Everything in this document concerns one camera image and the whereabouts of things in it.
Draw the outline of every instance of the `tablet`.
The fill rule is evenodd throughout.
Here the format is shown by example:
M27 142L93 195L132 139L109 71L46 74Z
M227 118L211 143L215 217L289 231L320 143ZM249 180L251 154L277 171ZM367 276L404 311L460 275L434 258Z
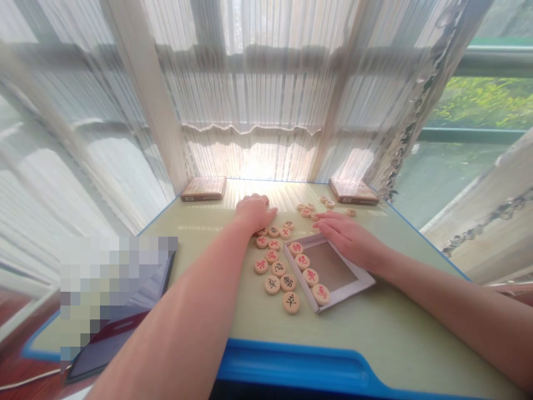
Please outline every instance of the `tablet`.
M159 267L119 313L76 356L67 374L67 384L81 381L105 369L166 292L174 255L175 253Z

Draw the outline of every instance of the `left hand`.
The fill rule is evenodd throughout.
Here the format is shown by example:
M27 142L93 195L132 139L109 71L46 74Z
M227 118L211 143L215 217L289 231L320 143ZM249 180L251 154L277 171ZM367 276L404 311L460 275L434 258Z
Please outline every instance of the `left hand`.
M249 230L250 236L263 228L267 228L278 212L277 207L267 209L268 197L257 193L244 198L237 203L233 221L241 223Z

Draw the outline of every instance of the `sheer curtain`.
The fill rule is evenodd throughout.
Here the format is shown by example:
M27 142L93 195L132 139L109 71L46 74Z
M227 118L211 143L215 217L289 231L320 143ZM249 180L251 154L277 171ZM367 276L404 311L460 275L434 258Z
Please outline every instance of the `sheer curtain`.
M533 266L532 176L533 128L421 231L473 281L519 281Z
M488 2L6 0L0 255L138 233L195 176L382 196Z
M394 138L420 117L466 2L142 6L190 176L365 177L385 194L403 155Z

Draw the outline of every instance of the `hand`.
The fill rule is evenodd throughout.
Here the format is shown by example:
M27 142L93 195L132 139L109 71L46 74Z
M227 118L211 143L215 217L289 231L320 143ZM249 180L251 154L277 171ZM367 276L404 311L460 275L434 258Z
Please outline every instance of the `hand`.
M251 196L244 196L237 203L233 220L248 229L251 236L255 232L266 228L276 216L277 207L267 210L269 203L270 201L265 195L260 196L254 193Z
M383 255L389 248L351 217L336 212L318 214L320 221L313 225L333 243L349 261L370 272L379 273Z

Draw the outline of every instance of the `tree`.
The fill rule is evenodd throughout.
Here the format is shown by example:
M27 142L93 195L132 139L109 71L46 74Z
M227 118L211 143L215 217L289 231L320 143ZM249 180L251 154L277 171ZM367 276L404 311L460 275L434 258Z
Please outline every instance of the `tree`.
M454 77L428 126L527 130L533 127L533 79Z

